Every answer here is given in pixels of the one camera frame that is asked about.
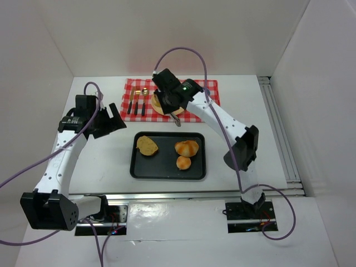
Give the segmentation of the silver metal tongs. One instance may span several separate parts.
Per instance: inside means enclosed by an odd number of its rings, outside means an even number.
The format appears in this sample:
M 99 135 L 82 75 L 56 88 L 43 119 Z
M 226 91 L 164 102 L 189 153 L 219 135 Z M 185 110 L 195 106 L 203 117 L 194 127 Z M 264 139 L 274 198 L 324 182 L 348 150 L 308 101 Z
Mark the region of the silver metal tongs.
M 174 112 L 170 113 L 170 117 L 174 120 L 174 123 L 177 127 L 181 127 L 181 121 Z

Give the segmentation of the orange ring donut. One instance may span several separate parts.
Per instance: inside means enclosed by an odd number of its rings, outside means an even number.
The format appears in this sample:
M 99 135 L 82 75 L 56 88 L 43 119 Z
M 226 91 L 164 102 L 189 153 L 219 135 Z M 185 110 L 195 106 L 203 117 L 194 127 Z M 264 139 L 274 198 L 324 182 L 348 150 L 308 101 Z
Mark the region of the orange ring donut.
M 159 99 L 157 98 L 156 95 L 154 95 L 153 101 L 154 101 L 154 105 L 155 105 L 155 106 L 161 107 L 161 104 L 160 104 L 160 102 L 159 102 Z

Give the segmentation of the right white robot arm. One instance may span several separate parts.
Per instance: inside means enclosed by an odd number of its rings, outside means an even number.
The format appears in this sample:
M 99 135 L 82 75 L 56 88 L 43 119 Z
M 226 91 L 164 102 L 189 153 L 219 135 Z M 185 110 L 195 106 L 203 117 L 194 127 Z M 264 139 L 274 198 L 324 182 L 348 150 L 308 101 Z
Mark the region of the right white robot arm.
M 224 141 L 229 151 L 224 162 L 236 171 L 241 202 L 250 212 L 256 213 L 265 202 L 265 194 L 258 185 L 254 169 L 258 149 L 259 130 L 247 127 L 216 104 L 206 87 L 192 79 L 181 82 L 169 69 L 153 72 L 154 92 L 165 114 L 183 108 L 197 116 L 213 129 Z

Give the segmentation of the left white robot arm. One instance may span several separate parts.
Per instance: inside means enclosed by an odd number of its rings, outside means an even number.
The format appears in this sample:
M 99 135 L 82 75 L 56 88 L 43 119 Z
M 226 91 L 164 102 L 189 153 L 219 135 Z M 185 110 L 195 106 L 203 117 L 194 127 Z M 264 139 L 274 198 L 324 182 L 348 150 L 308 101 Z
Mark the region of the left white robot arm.
M 88 138 L 97 139 L 123 128 L 126 125 L 114 103 L 101 108 L 96 96 L 76 96 L 75 107 L 59 122 L 55 156 L 49 159 L 34 190 L 21 196 L 20 204 L 31 228 L 71 231 L 83 218 L 102 219 L 108 215 L 105 196 L 85 194 L 72 201 L 69 187 Z

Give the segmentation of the flat brown speckled bread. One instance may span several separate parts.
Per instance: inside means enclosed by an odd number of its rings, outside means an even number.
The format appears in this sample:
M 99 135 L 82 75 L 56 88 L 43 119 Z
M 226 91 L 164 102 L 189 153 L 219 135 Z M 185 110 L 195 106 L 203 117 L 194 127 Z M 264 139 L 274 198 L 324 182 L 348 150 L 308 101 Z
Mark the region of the flat brown speckled bread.
M 152 156 L 159 150 L 156 143 L 147 136 L 140 136 L 137 139 L 136 148 L 144 156 Z

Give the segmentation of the yellow plate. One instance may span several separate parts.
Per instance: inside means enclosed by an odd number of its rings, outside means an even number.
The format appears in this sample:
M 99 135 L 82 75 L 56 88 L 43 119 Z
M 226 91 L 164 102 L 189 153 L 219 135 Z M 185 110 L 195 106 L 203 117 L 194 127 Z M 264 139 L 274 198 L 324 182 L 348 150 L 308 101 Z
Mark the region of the yellow plate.
M 163 116 L 168 116 L 168 114 L 164 114 L 164 113 L 163 113 L 162 107 L 161 107 L 161 105 L 160 105 L 160 103 L 159 103 L 159 101 L 158 101 L 158 98 L 156 97 L 155 94 L 152 94 L 150 101 L 151 101 L 151 106 L 152 106 L 152 108 L 153 108 L 157 113 L 159 113 L 160 115 L 163 115 Z M 183 113 L 183 112 L 184 112 L 184 109 L 180 107 L 178 110 L 174 111 L 173 114 L 174 114 L 174 115 L 179 115 L 179 114 L 181 114 L 181 113 Z

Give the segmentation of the large swirled orange bun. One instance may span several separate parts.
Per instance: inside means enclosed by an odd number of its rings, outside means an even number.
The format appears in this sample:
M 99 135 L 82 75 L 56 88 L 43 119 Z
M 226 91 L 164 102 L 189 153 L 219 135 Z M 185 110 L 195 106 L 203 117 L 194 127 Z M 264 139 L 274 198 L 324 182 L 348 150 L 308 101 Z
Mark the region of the large swirled orange bun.
M 199 150 L 199 145 L 194 140 L 177 142 L 175 144 L 176 152 L 183 157 L 193 157 Z

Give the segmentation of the black tray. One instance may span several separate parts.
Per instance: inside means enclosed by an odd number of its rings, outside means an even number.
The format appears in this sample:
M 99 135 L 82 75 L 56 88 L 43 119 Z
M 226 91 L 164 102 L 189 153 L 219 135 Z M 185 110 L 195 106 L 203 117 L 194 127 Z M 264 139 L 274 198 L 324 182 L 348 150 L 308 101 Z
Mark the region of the black tray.
M 143 155 L 136 147 L 140 137 L 150 138 L 157 146 L 158 152 L 152 156 Z M 191 159 L 187 170 L 176 166 L 178 154 L 174 145 L 180 141 L 193 140 L 199 145 L 198 152 Z M 133 140 L 130 162 L 130 175 L 135 179 L 154 180 L 201 180 L 206 175 L 205 138 L 197 132 L 153 132 L 141 131 Z

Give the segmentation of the small round orange bun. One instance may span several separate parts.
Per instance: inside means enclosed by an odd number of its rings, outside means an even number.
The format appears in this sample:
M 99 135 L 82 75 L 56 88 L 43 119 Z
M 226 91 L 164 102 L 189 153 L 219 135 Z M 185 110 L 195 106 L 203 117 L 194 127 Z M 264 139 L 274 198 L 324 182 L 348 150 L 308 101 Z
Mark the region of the small round orange bun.
M 176 166 L 179 170 L 187 170 L 191 166 L 191 159 L 189 157 L 179 156 L 176 160 Z

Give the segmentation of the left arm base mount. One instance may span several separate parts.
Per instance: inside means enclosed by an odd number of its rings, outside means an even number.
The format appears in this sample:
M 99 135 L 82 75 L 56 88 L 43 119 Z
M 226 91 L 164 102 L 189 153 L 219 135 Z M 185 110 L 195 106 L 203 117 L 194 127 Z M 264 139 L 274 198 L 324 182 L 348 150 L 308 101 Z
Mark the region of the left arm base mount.
M 78 221 L 75 236 L 94 236 L 92 227 L 98 236 L 126 235 L 128 210 L 128 202 L 105 200 L 99 212 Z

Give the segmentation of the aluminium front rail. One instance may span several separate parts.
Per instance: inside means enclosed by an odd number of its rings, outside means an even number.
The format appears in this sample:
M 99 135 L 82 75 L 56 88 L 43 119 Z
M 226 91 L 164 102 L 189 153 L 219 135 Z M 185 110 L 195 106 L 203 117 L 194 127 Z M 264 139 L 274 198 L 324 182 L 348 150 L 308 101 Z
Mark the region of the aluminium front rail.
M 86 193 L 70 194 L 70 199 L 80 196 L 106 196 L 108 201 L 166 201 L 240 198 L 239 191 L 148 192 L 129 194 Z

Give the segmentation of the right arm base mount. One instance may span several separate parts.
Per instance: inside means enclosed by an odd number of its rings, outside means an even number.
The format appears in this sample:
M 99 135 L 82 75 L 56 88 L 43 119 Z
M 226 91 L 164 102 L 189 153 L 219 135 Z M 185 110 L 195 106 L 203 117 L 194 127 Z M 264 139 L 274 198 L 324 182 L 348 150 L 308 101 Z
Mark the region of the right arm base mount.
M 226 202 L 222 213 L 226 216 L 228 233 L 256 233 L 278 231 L 274 207 L 271 201 L 265 202 L 255 214 L 244 210 L 241 202 Z

